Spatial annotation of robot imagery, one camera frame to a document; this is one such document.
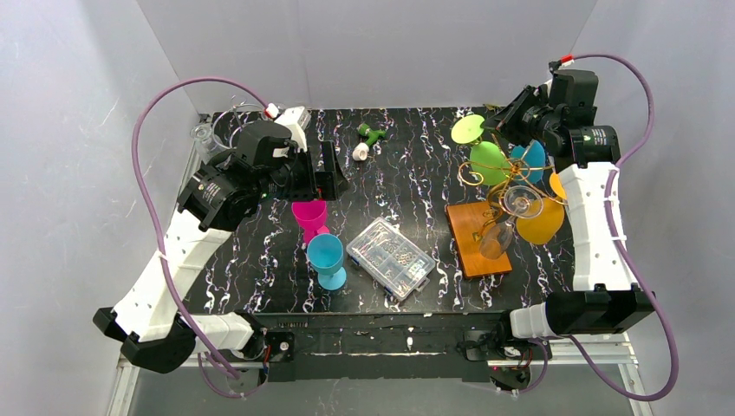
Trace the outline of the green plastic wine glass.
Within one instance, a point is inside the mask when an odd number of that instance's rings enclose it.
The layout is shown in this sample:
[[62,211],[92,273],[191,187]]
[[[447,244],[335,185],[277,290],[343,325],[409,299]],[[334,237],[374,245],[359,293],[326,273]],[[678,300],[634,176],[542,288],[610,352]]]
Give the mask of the green plastic wine glass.
[[469,185],[499,185],[506,182],[511,166],[499,145],[485,140],[480,114],[470,114],[458,120],[451,130],[452,140],[470,149],[469,162],[460,168],[460,176]]

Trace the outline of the blue plastic wine glass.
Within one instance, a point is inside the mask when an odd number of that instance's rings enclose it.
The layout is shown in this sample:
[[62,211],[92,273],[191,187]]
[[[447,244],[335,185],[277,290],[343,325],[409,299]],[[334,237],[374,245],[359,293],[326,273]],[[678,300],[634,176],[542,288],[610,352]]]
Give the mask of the blue plastic wine glass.
[[334,291],[345,284],[347,273],[343,267],[344,247],[337,236],[327,233],[313,237],[306,254],[323,289]]

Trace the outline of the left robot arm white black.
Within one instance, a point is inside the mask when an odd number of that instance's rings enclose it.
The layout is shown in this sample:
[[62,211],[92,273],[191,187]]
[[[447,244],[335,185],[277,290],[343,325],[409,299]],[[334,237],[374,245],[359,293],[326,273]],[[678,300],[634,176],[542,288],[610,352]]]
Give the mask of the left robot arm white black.
[[348,189],[334,142],[324,140],[320,147],[323,168],[317,170],[288,127],[257,120],[190,177],[170,225],[155,225],[157,249],[136,283],[94,315],[96,327],[121,344],[128,361],[167,374],[192,354],[206,353],[229,371],[225,350],[245,352],[263,343],[265,329],[252,315],[194,315],[183,300],[210,258],[262,202],[334,201]]

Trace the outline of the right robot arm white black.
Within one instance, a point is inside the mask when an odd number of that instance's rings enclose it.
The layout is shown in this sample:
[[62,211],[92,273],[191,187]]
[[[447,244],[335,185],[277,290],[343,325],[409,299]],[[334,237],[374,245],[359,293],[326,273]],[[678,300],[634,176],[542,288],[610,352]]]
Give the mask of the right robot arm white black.
[[452,140],[471,148],[464,169],[488,185],[486,220],[473,237],[481,253],[501,256],[514,236],[543,245],[563,222],[571,226],[573,289],[504,312],[493,338],[501,348],[521,340],[619,334],[654,312],[656,299],[634,273],[622,229],[617,132],[595,123],[598,77],[556,69],[527,86],[498,113],[468,115]]

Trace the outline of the magenta plastic wine glass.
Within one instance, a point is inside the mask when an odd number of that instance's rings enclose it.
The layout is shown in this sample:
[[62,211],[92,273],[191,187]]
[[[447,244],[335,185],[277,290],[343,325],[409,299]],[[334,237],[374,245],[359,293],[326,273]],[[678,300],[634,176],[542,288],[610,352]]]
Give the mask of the magenta plastic wine glass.
[[303,230],[305,244],[309,244],[318,235],[329,233],[326,226],[328,214],[326,201],[293,202],[291,211],[297,224]]

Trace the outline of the teal plastic wine glass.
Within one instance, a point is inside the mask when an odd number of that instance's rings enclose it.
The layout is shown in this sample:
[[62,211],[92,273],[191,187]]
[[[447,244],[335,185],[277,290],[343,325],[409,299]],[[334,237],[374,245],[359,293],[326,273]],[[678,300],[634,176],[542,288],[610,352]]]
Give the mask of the teal plastic wine glass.
[[535,185],[543,178],[546,154],[543,146],[537,140],[531,141],[527,147],[514,146],[510,157],[511,159],[522,159],[525,165],[531,168],[531,171],[522,169],[521,173],[513,178],[515,182]]

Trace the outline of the clear wine glass on gold rack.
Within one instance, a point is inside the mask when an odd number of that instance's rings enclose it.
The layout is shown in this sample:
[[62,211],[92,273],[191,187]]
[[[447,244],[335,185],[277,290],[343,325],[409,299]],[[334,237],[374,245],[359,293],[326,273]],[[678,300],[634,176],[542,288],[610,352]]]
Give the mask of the clear wine glass on gold rack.
[[538,214],[531,209],[531,203],[538,199],[539,195],[526,185],[514,185],[502,191],[499,204],[508,217],[484,232],[479,240],[479,253],[490,260],[499,259],[514,238],[516,221]]

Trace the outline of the orange plastic wine glass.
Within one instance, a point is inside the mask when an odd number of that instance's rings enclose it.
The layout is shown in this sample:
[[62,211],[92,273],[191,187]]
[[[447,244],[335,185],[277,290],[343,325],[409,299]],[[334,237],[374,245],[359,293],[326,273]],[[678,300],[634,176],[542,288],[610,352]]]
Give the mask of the orange plastic wine glass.
[[525,241],[544,245],[563,225],[568,204],[567,195],[556,172],[550,174],[544,189],[539,189],[535,185],[530,188],[539,195],[539,199],[531,203],[531,209],[538,214],[533,218],[519,218],[516,221],[516,229],[518,235]]

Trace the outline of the green white toy drill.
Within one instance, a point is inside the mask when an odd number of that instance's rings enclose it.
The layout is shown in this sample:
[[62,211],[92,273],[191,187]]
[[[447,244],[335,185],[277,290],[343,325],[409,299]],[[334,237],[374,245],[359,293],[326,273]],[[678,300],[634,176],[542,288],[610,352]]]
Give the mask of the green white toy drill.
[[352,159],[354,161],[366,160],[372,146],[379,140],[386,137],[386,132],[384,130],[373,129],[367,123],[361,123],[358,126],[358,134],[362,138],[362,141],[352,152]]

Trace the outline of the clear plastic screw box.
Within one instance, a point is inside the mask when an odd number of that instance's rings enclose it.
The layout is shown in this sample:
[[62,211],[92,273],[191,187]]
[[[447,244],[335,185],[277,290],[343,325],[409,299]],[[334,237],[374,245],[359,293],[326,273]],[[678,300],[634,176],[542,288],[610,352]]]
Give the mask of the clear plastic screw box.
[[346,252],[398,302],[423,290],[436,267],[433,258],[385,218],[375,219],[347,245]]

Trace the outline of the clear glass left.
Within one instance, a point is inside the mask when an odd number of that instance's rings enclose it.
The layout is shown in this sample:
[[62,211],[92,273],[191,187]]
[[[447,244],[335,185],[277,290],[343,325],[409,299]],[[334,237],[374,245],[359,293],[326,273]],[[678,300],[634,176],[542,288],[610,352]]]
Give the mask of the clear glass left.
[[220,154],[224,147],[210,124],[197,124],[190,132],[194,149],[203,163]]

